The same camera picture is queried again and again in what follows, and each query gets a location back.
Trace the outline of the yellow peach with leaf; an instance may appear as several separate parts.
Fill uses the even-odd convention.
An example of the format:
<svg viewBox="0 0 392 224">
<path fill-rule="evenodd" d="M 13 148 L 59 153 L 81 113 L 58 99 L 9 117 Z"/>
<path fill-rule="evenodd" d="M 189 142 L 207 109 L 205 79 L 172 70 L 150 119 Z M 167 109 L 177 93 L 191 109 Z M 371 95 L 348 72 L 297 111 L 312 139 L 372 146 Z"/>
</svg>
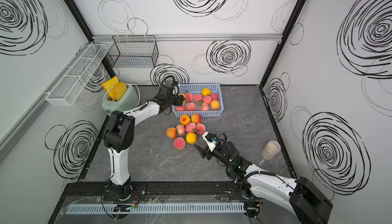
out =
<svg viewBox="0 0 392 224">
<path fill-rule="evenodd" d="M 183 94 L 183 93 L 180 93 L 180 94 L 179 94 L 179 96 L 182 96 L 182 97 L 184 97 L 184 99 L 183 99 L 183 104 L 185 104 L 185 103 L 186 103 L 186 95 L 185 95 L 185 94 Z"/>
</svg>

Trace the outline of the dark pink peach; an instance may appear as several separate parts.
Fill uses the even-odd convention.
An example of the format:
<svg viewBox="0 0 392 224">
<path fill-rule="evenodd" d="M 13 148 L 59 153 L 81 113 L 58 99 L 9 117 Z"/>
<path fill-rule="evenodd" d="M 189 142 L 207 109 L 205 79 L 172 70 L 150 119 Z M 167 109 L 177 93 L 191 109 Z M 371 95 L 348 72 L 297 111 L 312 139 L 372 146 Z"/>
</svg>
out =
<svg viewBox="0 0 392 224">
<path fill-rule="evenodd" d="M 176 111 L 185 111 L 185 110 L 186 110 L 185 106 L 176 107 Z"/>
</svg>

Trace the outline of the orange yellow peach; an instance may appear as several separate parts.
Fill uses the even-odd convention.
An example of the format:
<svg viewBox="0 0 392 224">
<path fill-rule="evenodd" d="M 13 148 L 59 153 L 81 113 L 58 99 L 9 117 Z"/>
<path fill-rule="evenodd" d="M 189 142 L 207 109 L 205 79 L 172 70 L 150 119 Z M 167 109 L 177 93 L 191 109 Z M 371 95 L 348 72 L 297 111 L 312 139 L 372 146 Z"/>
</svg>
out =
<svg viewBox="0 0 392 224">
<path fill-rule="evenodd" d="M 213 109 L 213 110 L 218 110 L 219 108 L 220 108 L 220 102 L 218 101 L 218 100 L 212 100 L 211 102 L 210 102 L 210 107 L 211 107 L 211 109 Z"/>
</svg>

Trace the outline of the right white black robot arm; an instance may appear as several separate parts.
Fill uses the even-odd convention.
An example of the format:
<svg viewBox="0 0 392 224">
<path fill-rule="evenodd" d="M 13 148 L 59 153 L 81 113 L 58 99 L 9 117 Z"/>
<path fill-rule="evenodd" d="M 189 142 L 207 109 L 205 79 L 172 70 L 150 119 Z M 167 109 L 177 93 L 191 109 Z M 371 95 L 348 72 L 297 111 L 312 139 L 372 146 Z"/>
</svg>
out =
<svg viewBox="0 0 392 224">
<path fill-rule="evenodd" d="M 333 204 L 307 178 L 285 178 L 268 172 L 240 156 L 231 142 L 208 142 L 195 148 L 202 158 L 216 158 L 225 166 L 226 175 L 248 199 L 263 198 L 293 213 L 303 224 L 329 222 Z"/>
</svg>

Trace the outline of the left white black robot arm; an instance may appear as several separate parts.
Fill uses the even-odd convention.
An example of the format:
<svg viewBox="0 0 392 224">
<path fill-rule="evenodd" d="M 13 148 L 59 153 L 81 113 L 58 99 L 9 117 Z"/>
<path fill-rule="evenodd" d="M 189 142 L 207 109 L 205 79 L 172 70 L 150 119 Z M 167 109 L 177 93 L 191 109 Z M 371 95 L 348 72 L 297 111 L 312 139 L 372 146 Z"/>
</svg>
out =
<svg viewBox="0 0 392 224">
<path fill-rule="evenodd" d="M 161 81 L 159 92 L 144 105 L 125 112 L 111 113 L 103 136 L 110 156 L 108 186 L 117 198 L 124 201 L 131 196 L 128 150 L 134 140 L 135 127 L 172 106 L 182 105 L 184 101 L 185 98 L 179 95 L 178 79 L 169 75 Z"/>
</svg>

